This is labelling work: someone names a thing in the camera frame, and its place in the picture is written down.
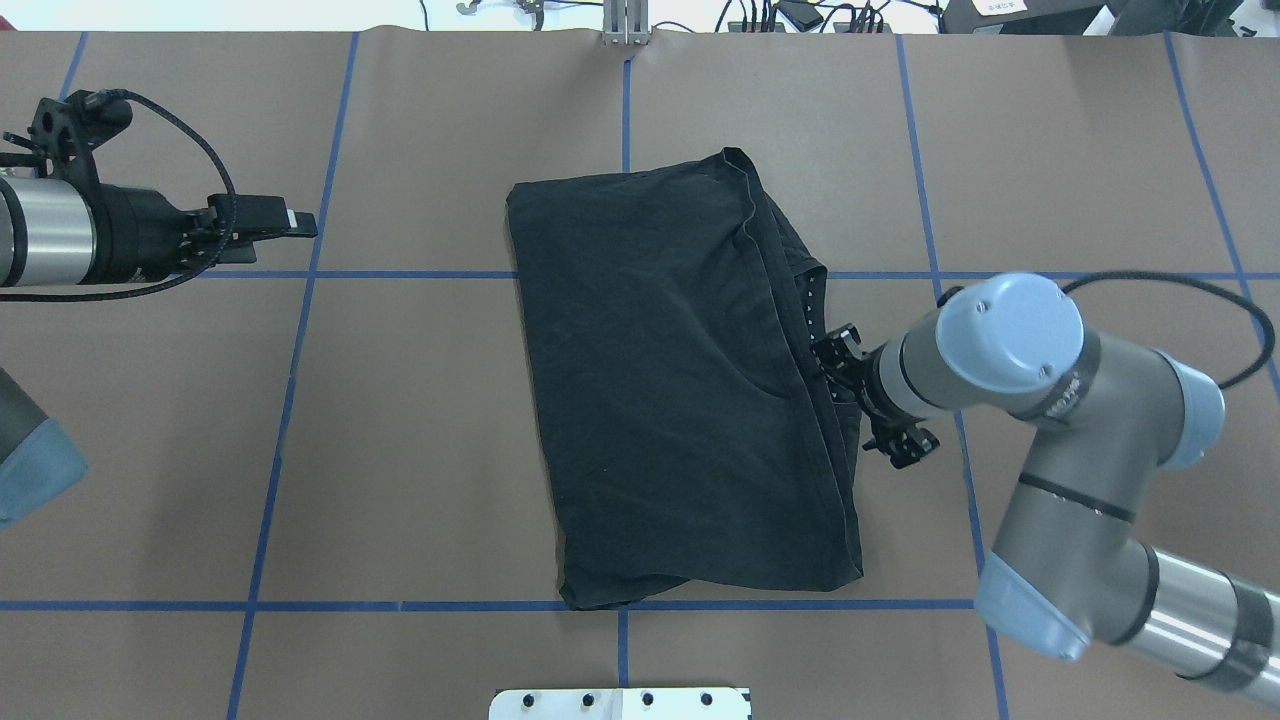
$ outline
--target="dark fabric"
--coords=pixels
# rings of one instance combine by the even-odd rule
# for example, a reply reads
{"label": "dark fabric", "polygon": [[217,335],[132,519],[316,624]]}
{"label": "dark fabric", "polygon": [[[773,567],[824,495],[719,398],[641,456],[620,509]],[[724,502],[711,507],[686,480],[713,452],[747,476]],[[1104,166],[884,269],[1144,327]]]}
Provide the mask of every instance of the dark fabric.
{"label": "dark fabric", "polygon": [[507,211],[564,601],[861,577],[860,415],[809,351],[827,272],[750,159],[522,183]]}

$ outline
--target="black shorts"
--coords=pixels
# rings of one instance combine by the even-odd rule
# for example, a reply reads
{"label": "black shorts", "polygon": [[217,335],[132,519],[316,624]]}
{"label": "black shorts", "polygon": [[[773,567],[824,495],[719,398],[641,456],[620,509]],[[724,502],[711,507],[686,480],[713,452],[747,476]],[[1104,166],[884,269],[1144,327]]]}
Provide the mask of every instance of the black shorts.
{"label": "black shorts", "polygon": [[827,270],[746,154],[521,183],[507,211],[564,601],[860,578],[860,414],[809,350]]}

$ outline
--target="white mounting plate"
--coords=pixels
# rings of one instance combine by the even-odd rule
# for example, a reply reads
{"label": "white mounting plate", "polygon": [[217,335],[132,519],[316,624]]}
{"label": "white mounting plate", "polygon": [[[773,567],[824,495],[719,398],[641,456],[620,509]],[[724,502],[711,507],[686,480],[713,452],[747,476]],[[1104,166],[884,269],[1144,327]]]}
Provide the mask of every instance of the white mounting plate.
{"label": "white mounting plate", "polygon": [[746,688],[502,691],[489,703],[489,720],[751,720],[750,697]]}

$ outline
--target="white label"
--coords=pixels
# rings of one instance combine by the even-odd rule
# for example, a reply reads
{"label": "white label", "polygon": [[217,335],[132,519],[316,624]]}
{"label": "white label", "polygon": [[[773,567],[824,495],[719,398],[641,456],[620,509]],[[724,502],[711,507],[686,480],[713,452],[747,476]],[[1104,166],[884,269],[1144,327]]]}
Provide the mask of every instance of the white label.
{"label": "white label", "polygon": [[1009,15],[1027,12],[1024,0],[973,0],[979,15]]}

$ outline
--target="robotic arm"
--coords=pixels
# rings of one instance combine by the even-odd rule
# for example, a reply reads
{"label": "robotic arm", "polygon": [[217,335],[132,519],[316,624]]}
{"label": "robotic arm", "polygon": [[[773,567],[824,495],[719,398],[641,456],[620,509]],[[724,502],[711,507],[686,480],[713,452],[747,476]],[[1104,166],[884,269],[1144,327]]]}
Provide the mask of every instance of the robotic arm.
{"label": "robotic arm", "polygon": [[864,354],[846,325],[814,343],[905,466],[916,423],[987,404],[1038,428],[974,602],[997,632],[1061,660],[1092,638],[1280,710],[1280,598],[1130,537],[1158,469],[1196,464],[1222,393],[1169,355],[1096,331],[1047,278],[997,275]]}
{"label": "robotic arm", "polygon": [[[99,181],[93,151],[133,120],[128,102],[152,109],[209,154],[225,193],[209,206],[178,210],[154,190]],[[29,137],[4,133],[24,152],[0,152],[0,287],[160,284],[99,295],[0,295],[0,301],[116,300],[166,290],[216,263],[253,263],[253,243],[315,237],[310,213],[282,197],[238,195],[209,143],[172,113],[140,95],[78,91],[44,99]],[[19,177],[13,169],[33,170]],[[0,528],[78,482],[87,462],[58,423],[0,370]]]}

